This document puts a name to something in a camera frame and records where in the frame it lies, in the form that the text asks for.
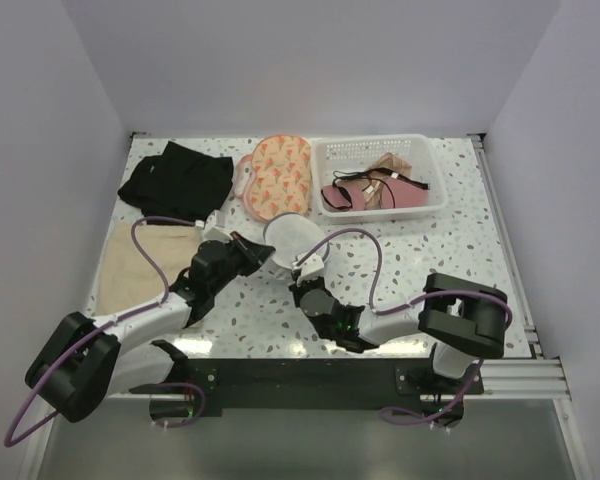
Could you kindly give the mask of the black garment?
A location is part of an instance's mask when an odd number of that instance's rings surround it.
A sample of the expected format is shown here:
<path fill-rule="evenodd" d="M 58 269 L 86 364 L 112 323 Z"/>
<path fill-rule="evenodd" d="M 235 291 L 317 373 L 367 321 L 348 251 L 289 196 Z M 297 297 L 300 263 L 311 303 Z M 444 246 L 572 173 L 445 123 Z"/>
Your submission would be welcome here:
<path fill-rule="evenodd" d="M 233 189 L 234 162 L 168 142 L 160 155 L 143 158 L 118 190 L 154 225 L 166 218 L 194 222 L 221 209 Z"/>

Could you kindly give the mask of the round white mesh laundry bag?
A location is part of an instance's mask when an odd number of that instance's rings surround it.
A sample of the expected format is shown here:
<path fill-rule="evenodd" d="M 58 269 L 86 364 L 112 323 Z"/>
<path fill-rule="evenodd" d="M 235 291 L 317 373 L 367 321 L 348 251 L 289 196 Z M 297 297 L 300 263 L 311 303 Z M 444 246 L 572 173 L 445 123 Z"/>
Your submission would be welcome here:
<path fill-rule="evenodd" d="M 262 235 L 264 243 L 275 248 L 264 269 L 276 280 L 288 279 L 296 258 L 325 238 L 325 232 L 316 223 L 297 213 L 276 216 L 264 226 Z"/>

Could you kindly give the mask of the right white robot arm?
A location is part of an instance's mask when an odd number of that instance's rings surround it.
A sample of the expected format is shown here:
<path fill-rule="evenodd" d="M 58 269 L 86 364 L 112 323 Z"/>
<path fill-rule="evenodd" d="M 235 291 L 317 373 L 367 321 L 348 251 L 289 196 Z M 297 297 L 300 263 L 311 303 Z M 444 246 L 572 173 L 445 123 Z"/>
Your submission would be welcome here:
<path fill-rule="evenodd" d="M 429 275 L 423 293 L 400 305 L 345 305 L 322 277 L 296 280 L 289 291 L 319 338 L 352 353 L 418 333 L 431 336 L 425 379 L 439 393 L 456 386 L 474 362 L 503 357 L 513 317 L 503 292 L 441 273 Z"/>

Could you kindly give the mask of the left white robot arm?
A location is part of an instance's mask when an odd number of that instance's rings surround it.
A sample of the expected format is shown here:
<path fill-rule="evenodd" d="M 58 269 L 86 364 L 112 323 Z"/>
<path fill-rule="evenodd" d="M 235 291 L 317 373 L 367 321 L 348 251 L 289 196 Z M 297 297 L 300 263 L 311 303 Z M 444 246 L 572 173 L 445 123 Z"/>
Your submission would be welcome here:
<path fill-rule="evenodd" d="M 229 283 L 258 271 L 275 251 L 237 232 L 202 242 L 165 297 L 110 315 L 65 316 L 29 367 L 26 385 L 72 423 L 107 396 L 137 386 L 180 390 L 187 368 L 158 336 L 202 320 Z"/>

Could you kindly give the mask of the white plastic basket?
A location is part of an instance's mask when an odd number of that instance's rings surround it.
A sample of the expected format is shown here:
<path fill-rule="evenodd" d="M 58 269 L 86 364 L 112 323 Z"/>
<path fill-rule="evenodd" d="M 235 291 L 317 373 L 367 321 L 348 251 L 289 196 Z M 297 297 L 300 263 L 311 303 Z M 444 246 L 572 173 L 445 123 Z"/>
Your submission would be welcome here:
<path fill-rule="evenodd" d="M 336 223 L 404 220 L 448 204 L 432 141 L 418 134 L 312 143 L 316 206 Z"/>

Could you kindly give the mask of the tulip print mesh laundry bag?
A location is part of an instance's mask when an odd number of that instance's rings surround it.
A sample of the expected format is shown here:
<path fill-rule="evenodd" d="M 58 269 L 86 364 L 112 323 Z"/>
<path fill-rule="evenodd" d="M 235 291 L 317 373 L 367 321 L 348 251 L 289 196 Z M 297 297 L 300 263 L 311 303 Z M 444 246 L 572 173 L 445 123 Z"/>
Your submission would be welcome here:
<path fill-rule="evenodd" d="M 236 166 L 234 195 L 256 220 L 306 215 L 312 186 L 310 143 L 295 135 L 261 140 Z"/>

